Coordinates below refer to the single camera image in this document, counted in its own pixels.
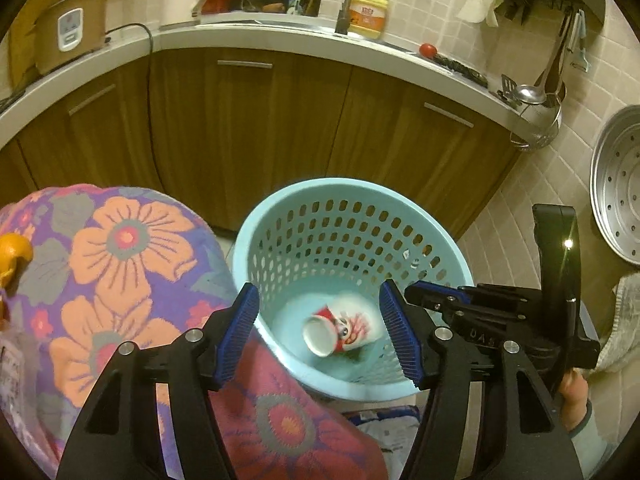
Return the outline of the right hand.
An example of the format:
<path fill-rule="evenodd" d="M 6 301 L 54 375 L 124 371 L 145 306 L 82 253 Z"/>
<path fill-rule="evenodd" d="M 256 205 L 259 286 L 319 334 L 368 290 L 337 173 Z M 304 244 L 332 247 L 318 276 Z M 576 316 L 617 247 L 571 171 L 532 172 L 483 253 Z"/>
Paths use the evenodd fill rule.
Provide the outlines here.
<path fill-rule="evenodd" d="M 588 382 L 578 368 L 564 374 L 559 394 L 562 396 L 561 422 L 567 431 L 572 431 L 587 415 Z"/>

